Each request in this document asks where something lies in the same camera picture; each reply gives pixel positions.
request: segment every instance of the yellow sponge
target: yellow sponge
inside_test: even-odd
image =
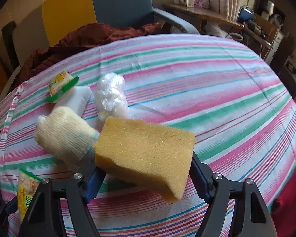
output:
[[[108,117],[93,149],[96,165],[106,173],[177,202],[185,189],[194,144],[194,134],[185,130]]]

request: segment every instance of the brown cloth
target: brown cloth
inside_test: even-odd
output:
[[[47,52],[43,49],[33,51],[26,59],[10,91],[14,90],[22,82],[76,53],[117,40],[160,33],[161,23],[159,22],[144,25],[140,29],[132,27],[112,28],[102,23],[88,24],[70,32],[57,45],[49,47]]]

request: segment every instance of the striped tablecloth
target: striped tablecloth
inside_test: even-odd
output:
[[[296,105],[279,78],[249,48],[232,40],[173,34],[114,42],[76,54],[23,83],[0,103],[0,182],[4,199],[17,190],[19,168],[53,180],[71,173],[34,139],[39,115],[52,103],[47,82],[62,70],[95,90],[101,75],[125,78],[129,118],[195,133],[194,151],[231,180],[250,177],[270,206],[296,165]],[[83,119],[96,125],[91,98]],[[221,236],[227,236],[234,201]],[[101,236],[194,236],[207,205],[190,180],[180,202],[107,176],[89,204]],[[62,213],[74,236],[66,200]],[[19,230],[18,214],[9,233]]]

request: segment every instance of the silver bolt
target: silver bolt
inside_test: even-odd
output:
[[[74,179],[80,179],[81,177],[82,177],[81,173],[76,173],[76,174],[73,175]]]
[[[49,183],[49,180],[50,180],[50,179],[47,178],[47,177],[44,178],[44,179],[42,180],[42,184],[47,184],[47,183]]]
[[[248,184],[254,184],[254,181],[251,178],[247,178],[245,180]]]
[[[217,180],[219,180],[219,179],[222,179],[223,178],[223,175],[220,174],[220,173],[215,173],[214,174],[214,178],[217,179]]]

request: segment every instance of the chair armrest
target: chair armrest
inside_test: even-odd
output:
[[[173,15],[169,12],[160,10],[160,9],[153,9],[153,14],[163,20],[165,20],[167,23],[170,23],[172,26],[179,29],[182,33],[185,34],[200,34],[198,30],[189,22],[186,20],[183,20],[176,15]]]

